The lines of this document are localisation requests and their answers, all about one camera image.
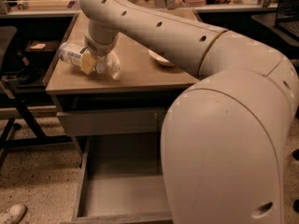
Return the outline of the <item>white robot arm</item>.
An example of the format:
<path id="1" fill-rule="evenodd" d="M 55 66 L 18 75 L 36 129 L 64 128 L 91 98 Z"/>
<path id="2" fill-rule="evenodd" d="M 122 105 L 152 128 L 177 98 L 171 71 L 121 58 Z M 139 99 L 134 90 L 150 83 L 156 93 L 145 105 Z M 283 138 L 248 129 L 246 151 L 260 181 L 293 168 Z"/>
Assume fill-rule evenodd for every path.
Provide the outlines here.
<path id="1" fill-rule="evenodd" d="M 284 224 L 284 148 L 298 107 L 292 63 L 246 36 L 127 0 L 79 2 L 92 52 L 125 34 L 196 79 L 161 133 L 174 224 Z"/>

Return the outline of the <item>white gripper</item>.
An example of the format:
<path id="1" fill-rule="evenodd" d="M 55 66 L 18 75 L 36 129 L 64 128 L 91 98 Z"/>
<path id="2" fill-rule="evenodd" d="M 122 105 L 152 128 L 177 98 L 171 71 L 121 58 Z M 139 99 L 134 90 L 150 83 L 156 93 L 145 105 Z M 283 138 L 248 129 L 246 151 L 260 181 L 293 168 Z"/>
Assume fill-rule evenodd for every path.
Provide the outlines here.
<path id="1" fill-rule="evenodd" d="M 95 56 L 106 56 L 115 47 L 119 32 L 106 28 L 98 22 L 89 21 L 85 32 L 84 43 L 88 50 Z M 96 58 L 89 52 L 85 52 L 81 58 L 80 70 L 89 75 L 96 66 Z"/>

